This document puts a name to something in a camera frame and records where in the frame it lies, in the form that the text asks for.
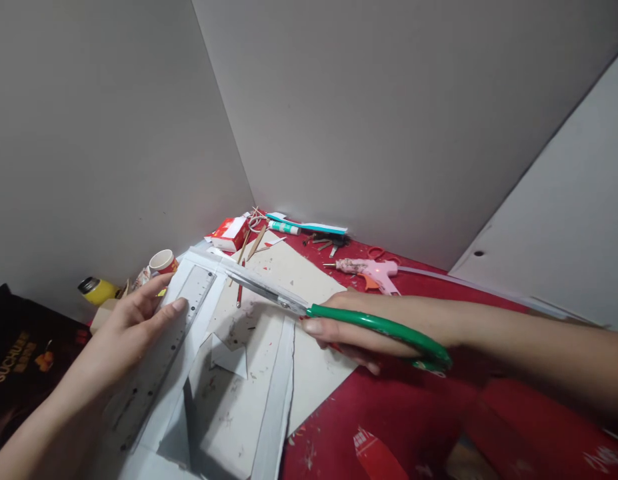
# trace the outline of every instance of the red scissors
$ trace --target red scissors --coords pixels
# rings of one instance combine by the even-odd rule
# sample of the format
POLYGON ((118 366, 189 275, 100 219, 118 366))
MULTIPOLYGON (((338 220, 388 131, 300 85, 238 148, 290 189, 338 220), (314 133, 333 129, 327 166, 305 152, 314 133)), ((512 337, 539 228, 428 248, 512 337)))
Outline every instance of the red scissors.
MULTIPOLYGON (((367 251, 367 257, 369 258, 369 260, 379 261, 380 257, 382 255, 384 255, 385 253, 386 253, 386 250, 384 250, 383 248, 371 247, 367 251)), ((391 257, 391 258, 388 258, 388 259, 384 259, 383 261, 394 261, 398 265, 402 265, 402 262, 400 262, 400 259, 396 258, 396 257, 391 257)))

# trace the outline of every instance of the hand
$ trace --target hand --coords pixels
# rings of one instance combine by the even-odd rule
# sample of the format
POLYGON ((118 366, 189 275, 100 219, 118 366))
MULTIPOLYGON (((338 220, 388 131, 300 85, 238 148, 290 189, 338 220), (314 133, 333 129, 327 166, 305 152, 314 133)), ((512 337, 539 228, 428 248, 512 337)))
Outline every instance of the hand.
MULTIPOLYGON (((324 306, 354 310, 402 323, 408 328, 428 335, 445 347, 459 346, 464 337, 462 324, 440 309, 444 300, 424 297, 389 297, 358 292, 336 293, 324 306)), ((416 357, 417 350, 372 330, 332 319, 306 319, 302 322, 306 333, 315 338, 321 348, 338 343, 342 353, 378 375, 380 365, 368 351, 396 357, 416 357)))
POLYGON ((173 275, 159 275, 117 303, 58 385, 72 403, 86 405, 118 384, 185 310, 187 300, 178 298, 153 315, 162 300, 156 295, 173 275))

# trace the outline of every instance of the white wall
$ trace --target white wall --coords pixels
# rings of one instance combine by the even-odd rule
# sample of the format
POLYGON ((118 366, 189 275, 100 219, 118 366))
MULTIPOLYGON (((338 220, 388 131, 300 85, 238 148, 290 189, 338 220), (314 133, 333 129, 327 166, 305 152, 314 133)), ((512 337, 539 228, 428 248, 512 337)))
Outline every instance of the white wall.
POLYGON ((253 195, 450 268, 618 52, 618 0, 193 0, 253 195))
POLYGON ((0 283, 88 319, 252 200, 189 0, 0 0, 0 283))
POLYGON ((618 59, 453 274, 618 330, 618 59))

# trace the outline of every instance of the pink glue gun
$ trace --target pink glue gun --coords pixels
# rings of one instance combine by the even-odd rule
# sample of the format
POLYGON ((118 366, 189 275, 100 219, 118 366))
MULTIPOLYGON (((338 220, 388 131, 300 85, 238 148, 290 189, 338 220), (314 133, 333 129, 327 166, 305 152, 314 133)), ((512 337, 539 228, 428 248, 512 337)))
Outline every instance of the pink glue gun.
POLYGON ((325 263, 325 267, 334 267, 344 273, 362 275, 367 285, 365 290, 379 288, 384 295, 400 295, 389 277, 397 275, 397 263, 394 261, 376 262, 367 259, 343 259, 335 263, 325 263))

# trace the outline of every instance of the paper cup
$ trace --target paper cup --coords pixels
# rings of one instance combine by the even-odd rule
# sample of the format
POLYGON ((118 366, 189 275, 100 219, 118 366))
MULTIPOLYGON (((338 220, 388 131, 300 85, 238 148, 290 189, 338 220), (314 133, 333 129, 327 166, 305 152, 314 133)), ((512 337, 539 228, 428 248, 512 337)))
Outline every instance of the paper cup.
POLYGON ((158 273, 170 273, 177 270, 178 262, 171 250, 162 250, 152 256, 149 268, 158 273))

